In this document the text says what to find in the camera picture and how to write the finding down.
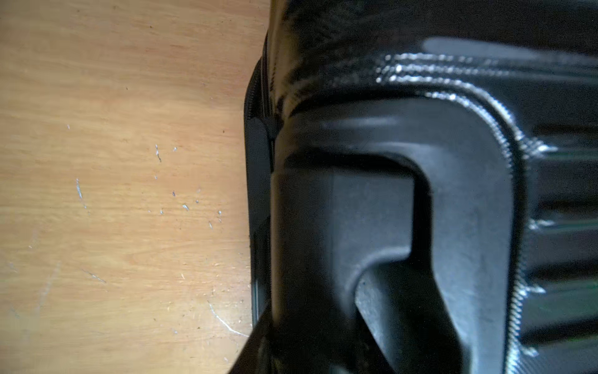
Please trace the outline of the black hard-shell suitcase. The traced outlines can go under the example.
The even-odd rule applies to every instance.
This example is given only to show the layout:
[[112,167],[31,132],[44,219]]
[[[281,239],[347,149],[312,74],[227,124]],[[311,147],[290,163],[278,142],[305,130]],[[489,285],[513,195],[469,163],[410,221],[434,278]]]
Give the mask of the black hard-shell suitcase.
[[502,373],[597,371],[595,1],[274,1],[244,102],[283,125],[336,103],[466,95],[519,130]]

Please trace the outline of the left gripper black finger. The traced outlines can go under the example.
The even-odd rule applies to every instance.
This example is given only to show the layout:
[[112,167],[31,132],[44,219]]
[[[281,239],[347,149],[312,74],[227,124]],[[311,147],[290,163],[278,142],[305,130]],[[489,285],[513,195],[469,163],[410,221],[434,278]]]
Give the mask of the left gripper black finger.
[[234,373],[502,373],[519,130],[466,95],[244,114],[254,329]]

